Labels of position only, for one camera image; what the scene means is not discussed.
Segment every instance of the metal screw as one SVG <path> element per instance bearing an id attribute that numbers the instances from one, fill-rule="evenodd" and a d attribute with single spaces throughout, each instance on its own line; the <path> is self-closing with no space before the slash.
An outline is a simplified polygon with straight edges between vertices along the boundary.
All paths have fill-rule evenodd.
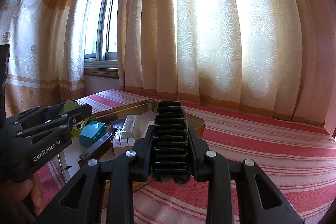
<path id="1" fill-rule="evenodd" d="M 135 152 L 134 150 L 128 150 L 126 152 L 126 156 L 128 157 L 134 157 L 137 154 L 137 152 Z"/>
<path id="2" fill-rule="evenodd" d="M 217 155 L 216 152 L 212 150 L 208 150 L 206 154 L 208 157 L 215 157 Z"/>
<path id="3" fill-rule="evenodd" d="M 251 160 L 251 159 L 246 159 L 246 160 L 244 161 L 244 163 L 245 163 L 247 166 L 253 166 L 253 165 L 254 165 L 254 161 Z"/>
<path id="4" fill-rule="evenodd" d="M 88 166 L 95 166 L 98 163 L 98 161 L 96 159 L 90 159 L 87 162 Z"/>

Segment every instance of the curtain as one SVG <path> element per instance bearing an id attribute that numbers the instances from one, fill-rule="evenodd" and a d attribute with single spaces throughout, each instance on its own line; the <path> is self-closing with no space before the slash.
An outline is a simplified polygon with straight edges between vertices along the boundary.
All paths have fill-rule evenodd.
<path id="1" fill-rule="evenodd" d="M 335 53 L 323 0 L 119 0 L 117 22 L 126 91 L 324 123 Z"/>
<path id="2" fill-rule="evenodd" d="M 83 37 L 90 0 L 5 0 L 1 43 L 10 44 L 8 116 L 84 95 Z"/>

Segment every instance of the glass pane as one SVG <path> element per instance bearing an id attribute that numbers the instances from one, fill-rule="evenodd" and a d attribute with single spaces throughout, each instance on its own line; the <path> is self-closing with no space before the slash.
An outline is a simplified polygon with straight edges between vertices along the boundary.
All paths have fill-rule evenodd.
<path id="1" fill-rule="evenodd" d="M 96 53 L 100 6 L 102 0 L 91 0 L 86 25 L 85 54 Z"/>
<path id="2" fill-rule="evenodd" d="M 109 31 L 109 52 L 117 51 L 117 12 L 118 12 L 118 1 L 113 0 L 110 18 L 110 31 Z"/>
<path id="3" fill-rule="evenodd" d="M 103 25 L 103 34 L 102 34 L 102 56 L 105 56 L 105 53 L 108 51 L 108 33 L 109 33 L 109 20 L 110 20 L 110 11 L 111 11 L 111 2 L 112 0 L 107 0 L 106 2 L 106 10 L 105 10 L 105 17 L 104 17 L 104 25 Z"/>

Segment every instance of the soccer ball sticker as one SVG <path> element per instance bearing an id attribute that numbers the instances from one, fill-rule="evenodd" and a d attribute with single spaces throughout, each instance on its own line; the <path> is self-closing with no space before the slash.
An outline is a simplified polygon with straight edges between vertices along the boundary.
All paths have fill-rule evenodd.
<path id="1" fill-rule="evenodd" d="M 85 121 L 80 121 L 78 123 L 75 123 L 72 127 L 73 130 L 81 130 L 85 124 Z"/>

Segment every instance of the pink wall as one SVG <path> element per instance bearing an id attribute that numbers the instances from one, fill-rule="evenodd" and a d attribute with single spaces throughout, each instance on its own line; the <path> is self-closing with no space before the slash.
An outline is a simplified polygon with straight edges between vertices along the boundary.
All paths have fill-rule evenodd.
<path id="1" fill-rule="evenodd" d="M 327 7 L 329 17 L 331 20 L 333 32 L 334 32 L 334 48 L 336 51 L 336 39 L 335 39 L 335 34 L 336 34 L 336 1 L 335 0 L 324 0 L 325 1 L 325 6 Z M 333 135 L 333 133 L 336 133 L 336 77 L 334 78 L 334 84 L 333 84 L 333 89 L 331 93 L 331 99 L 330 99 L 330 104 L 329 108 L 327 111 L 327 115 L 325 117 L 325 125 L 324 125 L 325 130 L 328 131 L 330 135 Z"/>
<path id="2" fill-rule="evenodd" d="M 119 79 L 84 75 L 84 81 L 85 96 L 101 92 L 103 90 L 120 89 Z"/>

